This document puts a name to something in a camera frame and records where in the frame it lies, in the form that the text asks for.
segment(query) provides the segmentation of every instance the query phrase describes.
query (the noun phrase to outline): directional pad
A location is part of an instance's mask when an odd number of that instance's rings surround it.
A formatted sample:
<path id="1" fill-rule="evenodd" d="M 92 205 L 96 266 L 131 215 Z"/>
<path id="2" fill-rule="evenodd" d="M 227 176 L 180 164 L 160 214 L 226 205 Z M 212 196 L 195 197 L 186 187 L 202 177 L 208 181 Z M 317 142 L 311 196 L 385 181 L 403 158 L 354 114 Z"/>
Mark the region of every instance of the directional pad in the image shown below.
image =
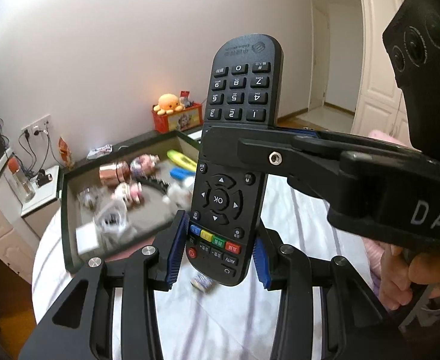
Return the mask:
<path id="1" fill-rule="evenodd" d="M 241 195 L 241 191 L 238 190 L 231 195 L 231 213 L 233 215 L 233 219 L 236 219 L 240 216 L 241 209 L 243 207 L 243 196 Z"/>
<path id="2" fill-rule="evenodd" d="M 228 195 L 224 190 L 216 189 L 212 192 L 211 203 L 215 211 L 221 211 L 228 207 Z"/>
<path id="3" fill-rule="evenodd" d="M 212 176 L 211 182 L 217 187 L 225 187 L 228 190 L 236 184 L 234 179 L 223 174 Z"/>
<path id="4" fill-rule="evenodd" d="M 201 202 L 202 202 L 202 207 L 206 207 L 209 203 L 209 196 L 210 196 L 210 185 L 205 181 L 203 183 L 203 185 L 200 187 L 200 196 L 201 198 Z"/>
<path id="5" fill-rule="evenodd" d="M 210 215 L 212 215 L 212 220 L 216 225 L 228 225 L 229 221 L 225 214 L 218 214 L 211 210 Z"/>

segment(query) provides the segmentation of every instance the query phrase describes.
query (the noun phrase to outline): blue button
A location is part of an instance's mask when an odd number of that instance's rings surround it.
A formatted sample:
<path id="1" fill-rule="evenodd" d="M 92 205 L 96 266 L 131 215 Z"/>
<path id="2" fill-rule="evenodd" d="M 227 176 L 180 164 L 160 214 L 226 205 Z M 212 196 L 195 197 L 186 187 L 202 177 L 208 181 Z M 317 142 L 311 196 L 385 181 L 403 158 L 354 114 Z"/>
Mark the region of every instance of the blue button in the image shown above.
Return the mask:
<path id="1" fill-rule="evenodd" d="M 198 226 L 190 225 L 190 231 L 199 236 L 202 232 L 202 229 L 200 229 Z"/>

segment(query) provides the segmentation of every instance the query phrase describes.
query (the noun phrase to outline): tray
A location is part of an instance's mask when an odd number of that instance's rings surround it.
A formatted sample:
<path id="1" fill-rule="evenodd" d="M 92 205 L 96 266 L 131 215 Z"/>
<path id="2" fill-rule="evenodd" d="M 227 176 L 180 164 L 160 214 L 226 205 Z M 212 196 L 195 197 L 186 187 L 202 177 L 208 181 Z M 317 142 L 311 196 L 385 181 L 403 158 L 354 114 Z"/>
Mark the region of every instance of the tray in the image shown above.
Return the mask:
<path id="1" fill-rule="evenodd" d="M 182 152 L 197 161 L 200 144 L 180 131 L 171 131 L 165 134 L 147 133 L 115 145 L 114 151 L 109 155 L 91 161 L 82 160 L 79 162 L 80 166 L 65 173 L 61 200 L 61 235 L 65 268 L 68 272 L 74 274 L 86 263 L 77 252 L 76 229 L 91 222 L 94 214 L 80 206 L 77 194 L 87 187 L 101 186 L 98 175 L 99 167 L 116 161 L 130 163 L 132 159 L 142 154 L 158 155 L 160 163 L 156 176 L 164 181 L 172 182 L 173 179 L 169 172 L 175 164 L 170 162 L 166 156 L 166 152 L 170 149 Z M 145 204 L 129 210 L 130 221 L 136 227 L 141 228 L 141 233 L 131 242 L 106 252 L 101 256 L 103 259 L 125 251 L 171 225 L 173 216 L 171 210 L 162 202 L 163 195 L 152 187 L 142 186 Z M 109 192 L 104 191 L 105 193 L 100 197 L 100 200 L 104 200 L 109 195 Z"/>

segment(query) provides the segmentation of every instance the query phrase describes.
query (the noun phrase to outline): metal screw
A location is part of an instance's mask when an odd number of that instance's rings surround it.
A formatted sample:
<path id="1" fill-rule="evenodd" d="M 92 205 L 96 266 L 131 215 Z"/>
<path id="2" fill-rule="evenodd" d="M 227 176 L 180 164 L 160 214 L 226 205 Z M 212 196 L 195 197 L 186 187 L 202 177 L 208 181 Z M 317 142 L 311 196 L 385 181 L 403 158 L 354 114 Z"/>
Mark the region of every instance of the metal screw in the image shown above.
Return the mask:
<path id="1" fill-rule="evenodd" d="M 283 254 L 292 254 L 295 248 L 289 244 L 283 244 L 280 246 L 280 252 Z"/>
<path id="2" fill-rule="evenodd" d="M 145 246 L 143 249 L 141 249 L 141 252 L 145 256 L 150 256 L 156 252 L 156 248 L 155 248 L 155 246 L 148 245 L 148 246 Z"/>
<path id="3" fill-rule="evenodd" d="M 337 266 L 345 266 L 347 264 L 347 259 L 343 256 L 335 256 L 333 261 L 337 264 Z"/>
<path id="4" fill-rule="evenodd" d="M 272 165 L 280 165 L 282 162 L 281 154 L 278 151 L 273 151 L 269 156 Z"/>
<path id="5" fill-rule="evenodd" d="M 101 264 L 101 258 L 99 257 L 91 257 L 91 259 L 88 261 L 88 265 L 91 268 L 97 267 Z"/>

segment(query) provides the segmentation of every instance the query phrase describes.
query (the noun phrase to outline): yellow button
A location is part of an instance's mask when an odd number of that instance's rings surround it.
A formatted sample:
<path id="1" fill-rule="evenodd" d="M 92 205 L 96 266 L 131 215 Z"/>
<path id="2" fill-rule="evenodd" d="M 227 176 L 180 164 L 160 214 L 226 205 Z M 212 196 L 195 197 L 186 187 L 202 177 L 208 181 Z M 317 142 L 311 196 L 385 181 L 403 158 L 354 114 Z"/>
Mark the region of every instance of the yellow button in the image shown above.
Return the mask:
<path id="1" fill-rule="evenodd" d="M 200 237 L 206 239 L 208 242 L 211 242 L 213 239 L 213 234 L 209 233 L 206 230 L 202 230 L 202 232 L 200 233 Z"/>

